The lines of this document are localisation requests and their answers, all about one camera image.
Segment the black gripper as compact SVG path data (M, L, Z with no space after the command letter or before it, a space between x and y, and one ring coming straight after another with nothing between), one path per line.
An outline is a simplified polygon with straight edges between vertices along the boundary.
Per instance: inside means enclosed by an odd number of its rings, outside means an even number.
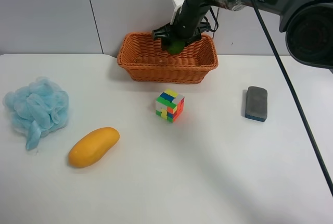
M172 41L183 41L185 47L201 40L201 34L211 31L206 17L211 5L205 2L184 0L172 25L170 23L152 31L154 40L161 39L163 51L170 52Z

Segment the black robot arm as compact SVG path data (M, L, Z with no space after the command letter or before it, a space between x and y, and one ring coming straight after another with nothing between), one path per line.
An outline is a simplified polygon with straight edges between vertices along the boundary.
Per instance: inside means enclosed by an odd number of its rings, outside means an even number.
M299 63L332 68L332 0L173 0L171 21L153 30L168 52L175 43L180 50L210 32L206 14L212 7L238 11L248 6L278 15L279 31L286 35L289 54Z

